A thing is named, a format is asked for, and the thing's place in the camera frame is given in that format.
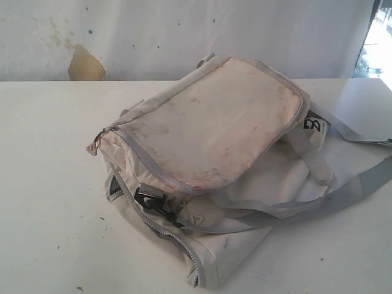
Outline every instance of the table surface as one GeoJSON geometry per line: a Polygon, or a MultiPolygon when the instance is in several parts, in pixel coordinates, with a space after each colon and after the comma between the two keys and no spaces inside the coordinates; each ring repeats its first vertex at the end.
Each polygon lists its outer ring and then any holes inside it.
{"type": "MultiPolygon", "coordinates": [[[[380,80],[296,82],[357,131],[392,137],[380,80]]],[[[207,293],[111,209],[102,160],[85,151],[123,108],[173,83],[0,83],[0,293],[207,293]]],[[[390,293],[391,192],[273,230],[219,292],[390,293]]]]}

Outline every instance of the gray strap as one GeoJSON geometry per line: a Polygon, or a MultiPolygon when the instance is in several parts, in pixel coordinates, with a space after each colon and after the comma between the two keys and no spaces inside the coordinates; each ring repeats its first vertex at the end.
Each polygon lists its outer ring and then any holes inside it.
{"type": "Polygon", "coordinates": [[[351,129],[349,126],[346,126],[343,122],[337,119],[334,115],[330,112],[326,111],[322,107],[318,106],[313,101],[311,102],[311,112],[315,113],[316,115],[322,117],[326,121],[328,121],[331,125],[333,125],[337,131],[342,135],[342,137],[347,141],[354,141],[354,142],[368,142],[368,143],[376,143],[380,145],[388,145],[392,146],[392,140],[386,138],[376,138],[370,136],[360,135],[351,129]]]}
{"type": "Polygon", "coordinates": [[[305,161],[318,184],[329,186],[333,178],[332,169],[325,162],[320,152],[312,145],[305,134],[302,124],[297,125],[288,132],[287,138],[294,151],[305,161]]]}
{"type": "Polygon", "coordinates": [[[327,195],[323,203],[312,210],[296,214],[286,220],[277,219],[269,214],[255,211],[237,219],[224,217],[210,227],[189,225],[183,229],[204,233],[234,233],[252,228],[295,224],[336,213],[346,207],[364,200],[392,179],[392,156],[376,166],[360,173],[340,189],[327,195]]]}

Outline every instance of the metal zipper pull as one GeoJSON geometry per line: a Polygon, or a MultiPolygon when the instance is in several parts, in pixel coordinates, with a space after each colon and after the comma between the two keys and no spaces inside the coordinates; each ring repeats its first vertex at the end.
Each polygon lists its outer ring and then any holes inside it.
{"type": "Polygon", "coordinates": [[[163,191],[146,184],[141,184],[141,186],[136,189],[135,200],[144,209],[153,209],[164,216],[165,220],[171,222],[175,227],[181,228],[184,226],[176,221],[177,216],[174,212],[164,209],[166,194],[163,191]]]}
{"type": "Polygon", "coordinates": [[[117,127],[106,127],[103,130],[101,130],[98,135],[95,137],[94,141],[87,146],[86,150],[88,153],[90,153],[92,156],[97,156],[97,150],[100,145],[100,139],[103,135],[105,135],[107,132],[111,130],[117,130],[117,127]]]}

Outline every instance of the logo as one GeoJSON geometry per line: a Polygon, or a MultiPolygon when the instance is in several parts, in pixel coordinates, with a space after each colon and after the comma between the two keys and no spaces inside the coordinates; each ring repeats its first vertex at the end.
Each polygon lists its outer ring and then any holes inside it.
{"type": "Polygon", "coordinates": [[[310,118],[306,118],[304,120],[304,129],[310,129],[310,130],[316,129],[319,132],[321,132],[321,124],[317,119],[311,120],[310,118]]]}

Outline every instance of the white bag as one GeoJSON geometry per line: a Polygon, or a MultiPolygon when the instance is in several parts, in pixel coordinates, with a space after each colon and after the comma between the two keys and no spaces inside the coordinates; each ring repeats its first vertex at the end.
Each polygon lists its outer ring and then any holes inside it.
{"type": "MultiPolygon", "coordinates": [[[[104,155],[108,200],[189,267],[191,285],[217,288],[280,219],[342,209],[391,178],[388,159],[377,166],[382,183],[362,189],[356,177],[343,203],[338,190],[320,206],[333,172],[320,155],[328,123],[317,115],[355,133],[316,105],[306,118],[309,95],[261,62],[210,55],[198,66],[88,146],[104,155]]],[[[350,139],[366,141],[358,136],[350,139]]]]}

